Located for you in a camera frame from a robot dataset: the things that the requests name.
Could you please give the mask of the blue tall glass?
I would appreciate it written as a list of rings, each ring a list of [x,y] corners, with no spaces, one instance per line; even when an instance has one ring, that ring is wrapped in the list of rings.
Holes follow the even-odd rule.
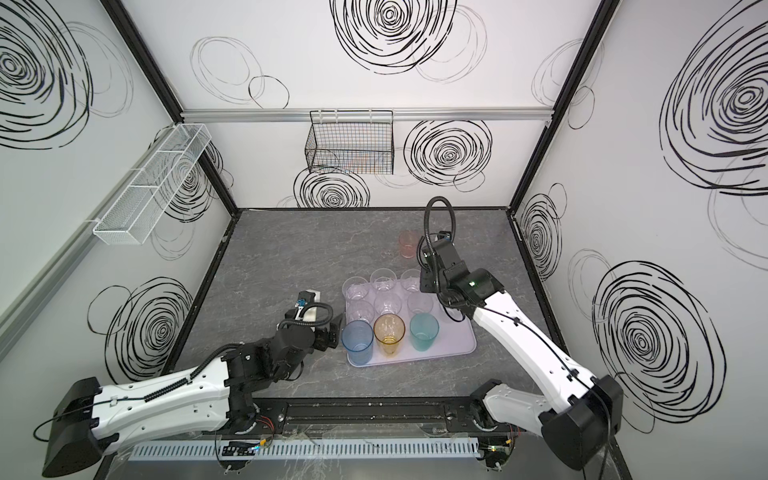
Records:
[[[352,366],[362,367],[372,360],[374,333],[368,322],[355,320],[347,323],[342,331],[341,342]]]

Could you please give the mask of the clear faceted glass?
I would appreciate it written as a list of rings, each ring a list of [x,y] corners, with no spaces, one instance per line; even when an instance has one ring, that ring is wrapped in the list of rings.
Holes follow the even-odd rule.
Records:
[[[421,270],[416,268],[406,270],[400,277],[402,288],[411,293],[421,291],[420,280]]]
[[[376,311],[371,303],[366,300],[355,300],[349,303],[346,309],[347,320],[365,321],[371,324],[376,317]]]
[[[391,269],[376,269],[370,276],[371,289],[376,295],[391,293],[397,284],[397,280],[397,275]]]
[[[347,302],[363,300],[370,289],[368,280],[361,276],[348,278],[342,285],[342,294]]]

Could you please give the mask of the yellow tall glass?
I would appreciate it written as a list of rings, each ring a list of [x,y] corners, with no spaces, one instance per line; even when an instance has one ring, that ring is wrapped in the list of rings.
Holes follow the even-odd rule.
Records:
[[[382,352],[387,356],[394,356],[405,337],[406,326],[399,315],[384,314],[375,320],[373,332]]]

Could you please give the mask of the lilac plastic tray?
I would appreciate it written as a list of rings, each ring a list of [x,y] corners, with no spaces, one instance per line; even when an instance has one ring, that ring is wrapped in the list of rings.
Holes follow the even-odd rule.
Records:
[[[470,322],[446,315],[434,294],[392,281],[388,289],[351,284],[342,346],[356,368],[468,355],[477,340]]]

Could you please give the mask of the teal tall glass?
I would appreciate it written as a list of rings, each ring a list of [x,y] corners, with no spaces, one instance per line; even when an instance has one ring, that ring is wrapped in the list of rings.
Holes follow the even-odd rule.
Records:
[[[438,320],[429,314],[417,314],[410,320],[410,340],[416,351],[429,350],[437,338],[440,326]]]

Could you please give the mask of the clear plain cup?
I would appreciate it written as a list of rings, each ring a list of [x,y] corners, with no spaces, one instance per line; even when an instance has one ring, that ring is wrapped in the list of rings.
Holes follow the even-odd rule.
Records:
[[[378,315],[398,315],[402,309],[402,299],[393,291],[382,291],[377,293],[373,305]]]

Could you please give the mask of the frosted clear tall glass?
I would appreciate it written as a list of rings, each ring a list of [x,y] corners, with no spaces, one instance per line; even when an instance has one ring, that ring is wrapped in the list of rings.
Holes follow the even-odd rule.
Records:
[[[407,298],[408,311],[412,315],[429,314],[434,306],[434,300],[430,294],[412,292]]]

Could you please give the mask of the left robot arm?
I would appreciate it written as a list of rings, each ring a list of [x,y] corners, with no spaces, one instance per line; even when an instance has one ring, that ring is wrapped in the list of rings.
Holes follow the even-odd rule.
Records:
[[[149,380],[103,386],[76,381],[45,421],[45,478],[74,474],[124,447],[173,435],[250,431],[261,415],[253,395],[297,379],[307,355],[334,349],[341,315],[280,322],[274,335],[230,343],[199,366]]]

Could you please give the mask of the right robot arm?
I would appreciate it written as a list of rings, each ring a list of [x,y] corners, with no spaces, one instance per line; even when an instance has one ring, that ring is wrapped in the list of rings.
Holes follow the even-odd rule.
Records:
[[[420,282],[448,309],[490,333],[525,369],[540,392],[499,383],[482,393],[484,411],[496,423],[520,426],[544,439],[552,453],[582,470],[607,449],[621,428],[623,390],[611,376],[596,377],[569,357],[520,309],[487,270],[471,271],[451,234],[426,234],[418,244]]]

